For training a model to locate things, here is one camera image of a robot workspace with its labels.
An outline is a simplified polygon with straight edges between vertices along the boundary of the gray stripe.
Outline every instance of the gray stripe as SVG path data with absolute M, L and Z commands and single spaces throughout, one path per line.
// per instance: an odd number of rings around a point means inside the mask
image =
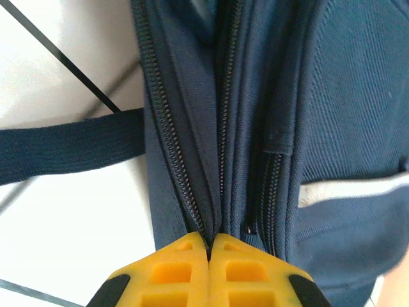
M 37 290 L 33 290 L 31 288 L 20 286 L 16 283 L 10 283 L 9 281 L 3 279 L 0 279 L 0 288 L 64 307 L 82 307 L 81 305 L 66 301 L 64 299 L 60 299 L 58 297 Z
M 408 171 L 385 178 L 311 182 L 301 185 L 298 207 L 306 208 L 326 200 L 381 196 L 402 187 L 409 187 Z

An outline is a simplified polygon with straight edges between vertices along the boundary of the navy blue backpack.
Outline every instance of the navy blue backpack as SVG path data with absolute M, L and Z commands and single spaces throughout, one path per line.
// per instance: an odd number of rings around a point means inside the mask
M 228 233 L 362 307 L 409 243 L 409 2 L 131 6 L 144 110 L 118 112 L 77 75 L 115 113 L 1 131 L 0 184 L 146 152 L 157 248 Z

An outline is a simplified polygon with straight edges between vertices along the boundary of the backpack strap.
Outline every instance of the backpack strap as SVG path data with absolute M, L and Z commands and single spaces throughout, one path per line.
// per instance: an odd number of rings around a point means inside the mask
M 103 168 L 144 153 L 143 109 L 45 128 L 0 130 L 0 185 Z

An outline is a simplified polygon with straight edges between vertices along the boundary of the zipper track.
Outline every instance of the zipper track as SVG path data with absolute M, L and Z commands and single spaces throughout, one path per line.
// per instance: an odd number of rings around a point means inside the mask
M 275 256 L 274 217 L 282 155 L 270 153 L 267 155 L 267 163 L 263 165 L 266 166 L 266 173 L 261 183 L 263 188 L 260 196 L 259 221 L 265 247 L 270 254 Z
M 224 168 L 226 167 L 226 136 L 228 126 L 228 111 L 231 92 L 231 81 L 233 76 L 233 64 L 236 51 L 236 43 L 240 19 L 242 16 L 243 0 L 235 0 L 231 13 L 231 31 L 228 33 L 227 54 L 224 64 L 222 101 L 220 105 L 220 122 L 219 122 L 219 184 L 220 198 L 222 206 L 226 205 L 224 199 Z
M 144 0 L 136 0 L 134 2 L 134 12 L 139 52 L 141 53 L 141 59 L 144 64 L 144 74 L 155 104 L 154 109 L 157 110 L 156 115 L 159 121 L 156 121 L 156 123 L 162 132 L 162 144 L 165 145 L 168 151 L 167 158 L 171 167 L 172 177 L 179 190 L 183 205 L 186 206 L 202 238 L 206 238 L 205 225 L 197 207 L 196 199 L 193 195 L 190 180 L 187 175 L 183 154 L 160 74 Z

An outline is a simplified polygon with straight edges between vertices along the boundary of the white tile floor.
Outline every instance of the white tile floor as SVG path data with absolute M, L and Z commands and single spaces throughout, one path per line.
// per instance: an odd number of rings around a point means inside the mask
M 138 57 L 128 0 L 12 3 L 103 91 Z M 0 129 L 72 122 L 92 106 L 93 94 L 1 7 L 0 37 Z M 110 98 L 143 106 L 141 71 Z M 13 187 L 0 187 L 0 201 Z M 0 250 L 0 279 L 87 304 L 113 270 L 154 251 L 144 157 L 37 178 L 0 216 Z M 0 289 L 0 306 L 55 305 Z

